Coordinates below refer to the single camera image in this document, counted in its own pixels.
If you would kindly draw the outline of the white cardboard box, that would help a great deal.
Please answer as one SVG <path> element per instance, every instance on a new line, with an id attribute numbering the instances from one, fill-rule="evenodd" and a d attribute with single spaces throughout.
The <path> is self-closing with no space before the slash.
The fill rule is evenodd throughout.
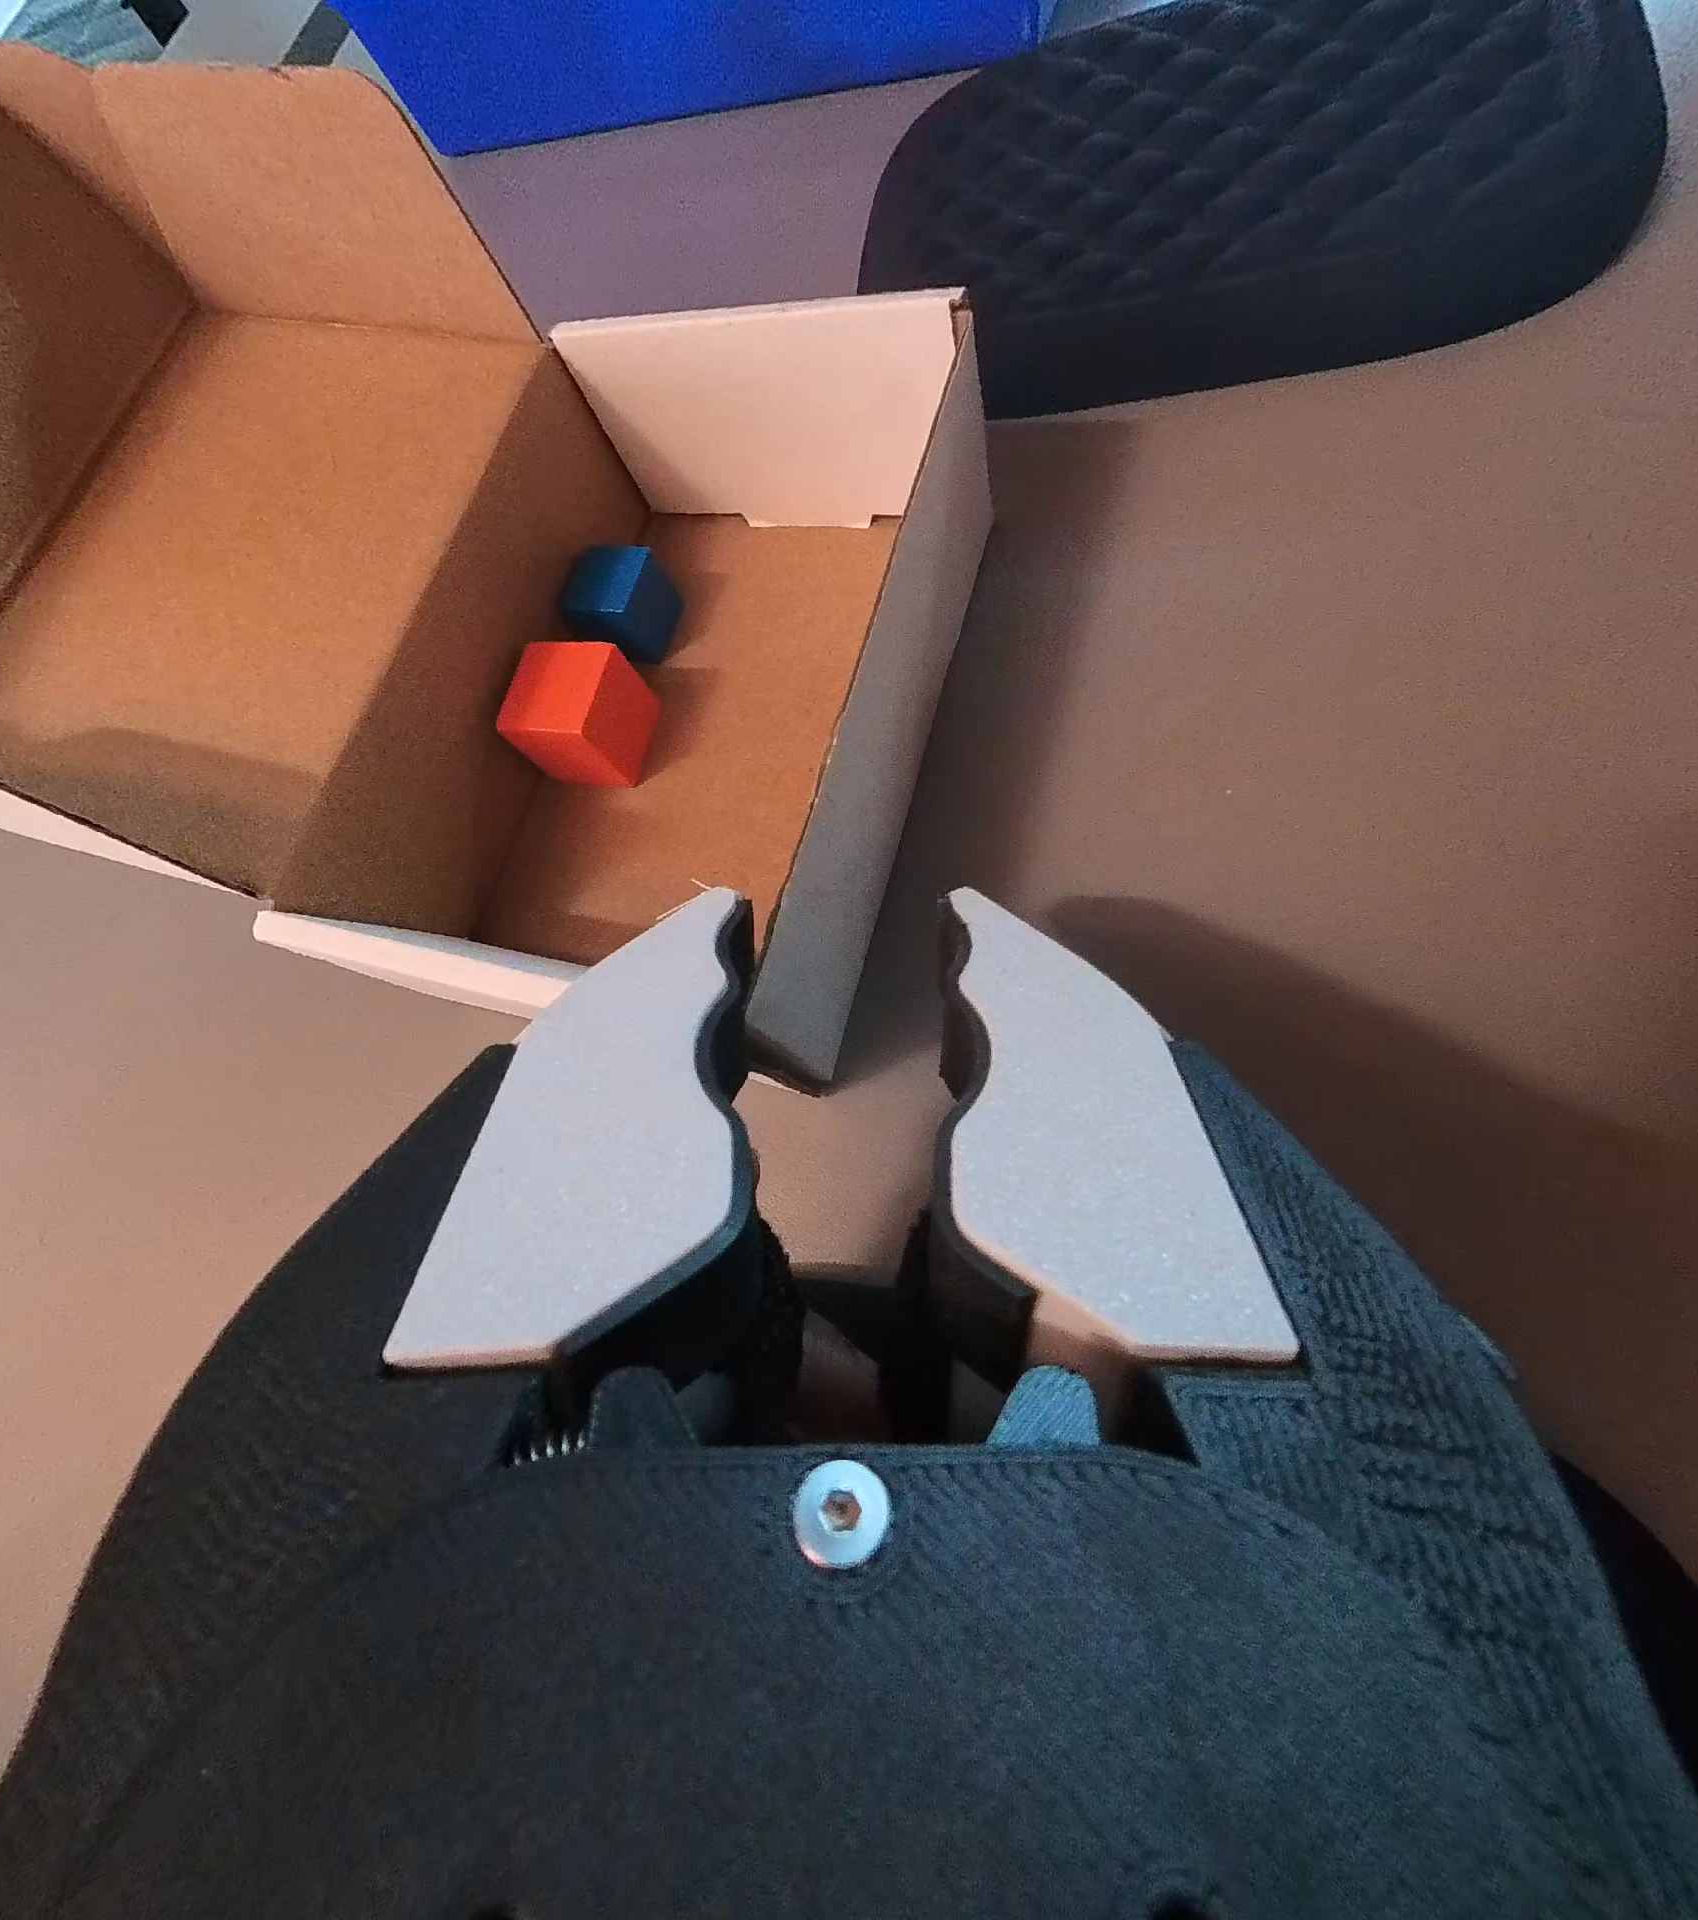
<path id="1" fill-rule="evenodd" d="M 835 1078 L 994 517 L 960 290 L 539 334 L 401 110 L 0 37 L 0 831 L 530 1020 L 710 888 Z M 630 788 L 493 729 L 591 545 L 683 597 Z"/>

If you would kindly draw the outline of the blue plastic bin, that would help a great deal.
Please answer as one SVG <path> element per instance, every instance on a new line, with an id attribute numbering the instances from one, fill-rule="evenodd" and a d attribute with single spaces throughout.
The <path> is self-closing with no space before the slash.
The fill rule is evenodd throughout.
<path id="1" fill-rule="evenodd" d="M 669 123 L 1034 50 L 1053 2 L 335 2 L 445 155 Z"/>

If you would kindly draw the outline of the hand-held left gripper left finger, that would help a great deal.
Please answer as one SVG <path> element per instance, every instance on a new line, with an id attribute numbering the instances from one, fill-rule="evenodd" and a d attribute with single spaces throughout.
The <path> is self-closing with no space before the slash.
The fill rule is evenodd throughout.
<path id="1" fill-rule="evenodd" d="M 752 901 L 710 885 L 536 1013 L 385 1338 L 396 1373 L 579 1360 L 734 1254 L 758 1212 Z"/>

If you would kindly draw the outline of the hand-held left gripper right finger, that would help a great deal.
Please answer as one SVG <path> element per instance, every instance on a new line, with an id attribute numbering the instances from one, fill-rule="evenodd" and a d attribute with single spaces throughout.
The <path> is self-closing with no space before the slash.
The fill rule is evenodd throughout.
<path id="1" fill-rule="evenodd" d="M 1290 1371 L 1301 1341 L 1171 1037 L 974 885 L 935 905 L 928 1313 L 968 1371 L 1086 1382 L 1118 1424 L 1155 1368 Z"/>

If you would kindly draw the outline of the matte desk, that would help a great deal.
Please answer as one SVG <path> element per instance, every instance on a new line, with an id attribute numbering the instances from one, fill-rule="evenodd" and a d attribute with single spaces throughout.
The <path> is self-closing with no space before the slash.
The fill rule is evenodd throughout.
<path id="1" fill-rule="evenodd" d="M 1698 1579 L 1698 3 L 1584 294 L 1459 347 L 989 427 L 995 526 L 767 1218 L 884 1278 L 969 883 L 1198 1040 Z M 261 1270 L 518 1024 L 0 831 L 0 1669 Z"/>

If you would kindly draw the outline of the blue cube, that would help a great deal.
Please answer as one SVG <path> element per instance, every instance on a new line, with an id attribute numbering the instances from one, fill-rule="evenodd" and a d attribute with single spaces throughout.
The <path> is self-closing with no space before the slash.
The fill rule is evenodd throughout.
<path id="1" fill-rule="evenodd" d="M 557 595 L 561 632 L 616 645 L 638 666 L 669 656 L 683 595 L 648 544 L 591 544 L 570 566 Z"/>

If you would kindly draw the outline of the red cube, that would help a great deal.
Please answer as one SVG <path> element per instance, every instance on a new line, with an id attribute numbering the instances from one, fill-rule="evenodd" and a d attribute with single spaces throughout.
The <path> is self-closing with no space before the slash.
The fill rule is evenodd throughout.
<path id="1" fill-rule="evenodd" d="M 493 719 L 495 733 L 550 779 L 636 788 L 663 703 L 609 639 L 528 642 Z"/>

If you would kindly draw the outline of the black quilted pad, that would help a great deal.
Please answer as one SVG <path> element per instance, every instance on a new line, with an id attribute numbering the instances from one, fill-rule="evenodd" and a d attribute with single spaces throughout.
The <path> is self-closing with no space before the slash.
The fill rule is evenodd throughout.
<path id="1" fill-rule="evenodd" d="M 1582 291 L 1665 150 L 1634 2 L 1163 3 L 932 101 L 855 290 L 961 290 L 989 420 L 1374 366 Z"/>

